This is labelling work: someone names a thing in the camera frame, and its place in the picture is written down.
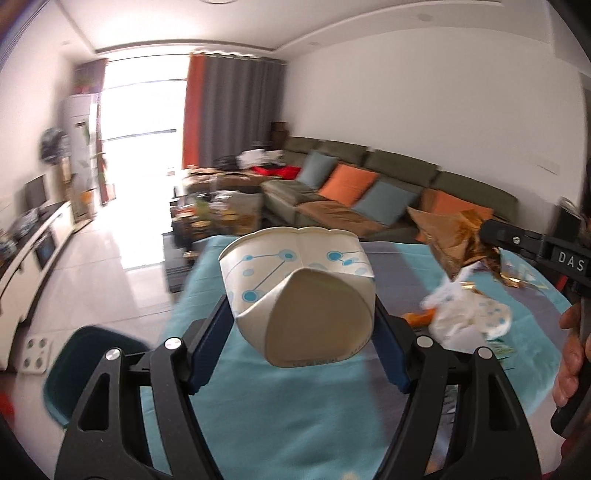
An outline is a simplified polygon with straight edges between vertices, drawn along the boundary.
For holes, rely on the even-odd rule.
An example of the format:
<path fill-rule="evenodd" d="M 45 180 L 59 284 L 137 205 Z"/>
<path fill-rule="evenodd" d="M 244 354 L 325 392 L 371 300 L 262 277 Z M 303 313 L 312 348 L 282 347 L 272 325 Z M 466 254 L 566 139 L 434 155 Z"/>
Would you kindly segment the right hand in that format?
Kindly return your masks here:
<path fill-rule="evenodd" d="M 559 321 L 560 328 L 568 331 L 552 393 L 556 406 L 560 408 L 577 392 L 583 361 L 590 360 L 590 338 L 582 343 L 579 337 L 580 317 L 581 306 L 575 304 L 562 314 Z"/>

